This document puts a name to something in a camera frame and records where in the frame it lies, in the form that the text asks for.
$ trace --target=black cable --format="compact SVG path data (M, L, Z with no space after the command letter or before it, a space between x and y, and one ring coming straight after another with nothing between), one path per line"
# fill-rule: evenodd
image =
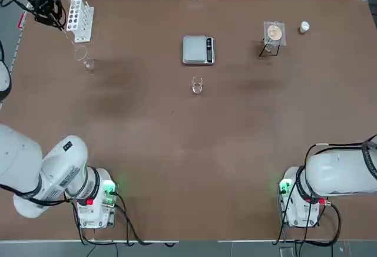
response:
M1 61L4 62L5 54L4 54L4 48L2 46L1 40L0 40L0 52L1 52Z
M172 247L174 247L174 245L176 245L175 243L171 243L171 244L169 244L169 243L164 243L165 245L166 245L166 247L169 247L169 248L172 248Z
M311 195L310 195L310 202L309 202L309 211L308 211L308 213L307 213L307 219L306 219L306 226L305 226L304 239L301 241L300 249L299 249L299 256L298 256L298 257L301 257L301 249L302 249L302 245L306 242L307 227L309 226L310 211L312 210L312 198L313 198L313 195L311 194Z
M138 237L138 235L136 234L136 231L135 231L134 225L132 224L130 218L127 216L126 212L123 211L123 209L122 209L119 205L116 205L116 204L115 204L115 208L117 208L118 210L121 211L121 213L122 213L123 216L124 216L124 219L125 219L126 222L130 225L131 232L132 232L133 236L135 237L137 243L139 243L140 245L144 245L144 246L151 245L152 243L150 243L150 242L144 242L144 241L142 241L142 240Z
M87 257L89 257L90 253L92 253L93 250L94 250L96 247L97 247L96 245L93 246L93 248L92 248L92 249L89 251L89 253L87 254Z
M119 197L119 199L121 200L122 205L123 205L123 209L124 209L124 213L127 215L127 210L125 208L125 203L124 203L124 200L123 200L122 196L120 196L119 193L115 193L115 195L117 195ZM130 240L128 238L128 223L126 223L126 224L127 224L127 228L126 228L126 240L125 240L126 243L125 244L127 246L133 246L134 243L130 243Z
M15 194L15 195L17 195L21 198L27 194L26 192L18 191L16 189L9 187L7 185L4 185L4 184L0 184L0 189L4 189L6 191L12 192L13 194ZM56 205L60 205L60 204L65 203L65 202L71 202L72 201L72 199L55 200L55 201L42 201L42 200L38 200L38 199L35 199L35 198L26 198L25 200L29 200L30 202L33 202L34 204L37 204L37 205L40 205L40 206L56 206Z
M336 234L330 242L319 242L314 240L306 240L305 242L311 245L320 246L320 247L329 247L333 246L339 239L340 232L342 231L342 216L340 215L339 209L333 204L330 204L330 207L334 209L336 215L338 216L338 229L336 230Z

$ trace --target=white robotic arm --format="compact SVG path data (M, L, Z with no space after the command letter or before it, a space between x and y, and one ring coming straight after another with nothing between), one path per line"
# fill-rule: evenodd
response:
M279 184L284 222L315 226L325 197L377 192L376 142L374 137L359 145L330 147L311 156L305 166L290 167Z
M104 169L86 167L88 150L77 136L67 136L44 158L38 143L0 125L0 186L13 191L16 210L36 218L65 191L77 202L82 228L114 224L115 184Z

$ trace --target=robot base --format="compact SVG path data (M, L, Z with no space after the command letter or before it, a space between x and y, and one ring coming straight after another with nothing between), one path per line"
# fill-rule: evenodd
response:
M104 169L97 169L100 175L100 189L91 205L82 206L77 203L78 218L81 228L98 229L113 228L115 224L115 198L109 192L116 191L116 185L109 173Z
M280 207L279 214L282 223L287 223L289 227L305 228L315 226L318 221L319 203L309 204L307 201L301 198L297 187L292 190L292 186L296 180L296 173L299 170L298 167L290 167L284 174L283 180L279 183L279 195L278 195L278 207ZM290 202L288 197L290 192L293 191ZM286 218L283 221L284 211L288 204ZM307 222L309 209L310 217L309 223Z

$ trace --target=sticker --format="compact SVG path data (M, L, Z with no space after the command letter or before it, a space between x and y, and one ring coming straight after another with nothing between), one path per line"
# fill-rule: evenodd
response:
M78 167L73 167L72 170L67 174L65 179L59 184L60 187L66 188L66 186L75 178L80 169Z
M59 190L59 189L51 189L50 192L47 192L45 195L43 195L42 198L40 198L40 200L42 201L54 201L54 200L57 200L58 197L63 193L62 190ZM37 206L38 208L43 208L43 207L47 207L47 206L42 206L42 205L38 205Z

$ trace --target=glass cup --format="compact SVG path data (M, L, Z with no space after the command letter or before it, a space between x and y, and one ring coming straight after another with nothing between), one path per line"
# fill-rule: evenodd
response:
M193 93L200 94L203 88L203 79L199 76L195 76L191 83L193 85Z
M88 48L85 45L75 46L74 55L75 55L75 60L82 62L88 71L93 70L94 59L89 57Z

